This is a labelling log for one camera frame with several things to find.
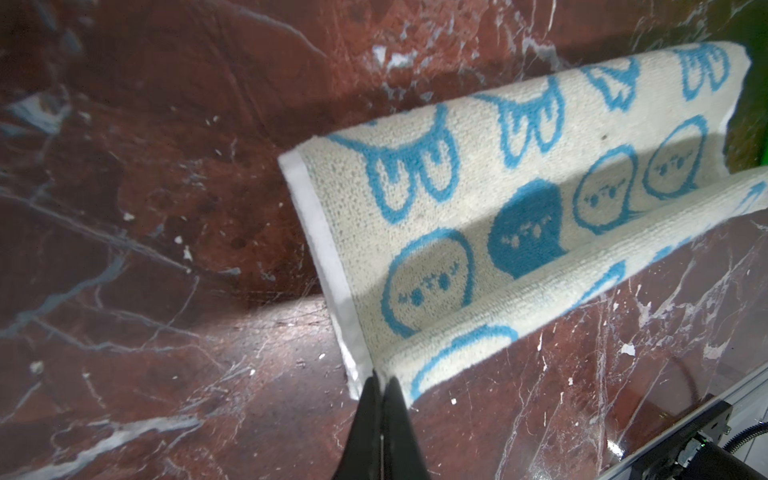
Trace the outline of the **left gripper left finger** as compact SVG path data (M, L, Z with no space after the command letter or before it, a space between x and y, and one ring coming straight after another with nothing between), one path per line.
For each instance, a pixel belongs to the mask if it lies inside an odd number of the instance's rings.
M378 378L365 383L333 480L373 480L380 477L382 394Z

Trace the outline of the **green plastic basket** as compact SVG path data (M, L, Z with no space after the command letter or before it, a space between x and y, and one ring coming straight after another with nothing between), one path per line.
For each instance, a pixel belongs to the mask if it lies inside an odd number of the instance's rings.
M767 149L767 2L741 5L721 38L744 46L751 60L726 140L726 164L737 173L761 166Z

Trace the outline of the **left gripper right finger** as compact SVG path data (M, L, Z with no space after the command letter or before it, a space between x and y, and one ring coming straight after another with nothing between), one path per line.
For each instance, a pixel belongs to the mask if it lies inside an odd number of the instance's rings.
M383 396L382 473L388 480L431 478L419 449L399 381L392 377Z

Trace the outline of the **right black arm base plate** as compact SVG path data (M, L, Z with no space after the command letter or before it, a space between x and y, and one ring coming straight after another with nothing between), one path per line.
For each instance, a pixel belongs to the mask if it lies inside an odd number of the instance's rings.
M631 465L631 480L676 479L707 444L717 443L730 431L732 405L718 400L652 447Z

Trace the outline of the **blue bunny towel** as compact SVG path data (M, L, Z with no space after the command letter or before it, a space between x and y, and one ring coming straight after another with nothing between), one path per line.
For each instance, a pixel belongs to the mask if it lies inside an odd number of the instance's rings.
M279 166L350 394L407 403L713 227L767 205L730 173L733 42L614 59L314 137Z

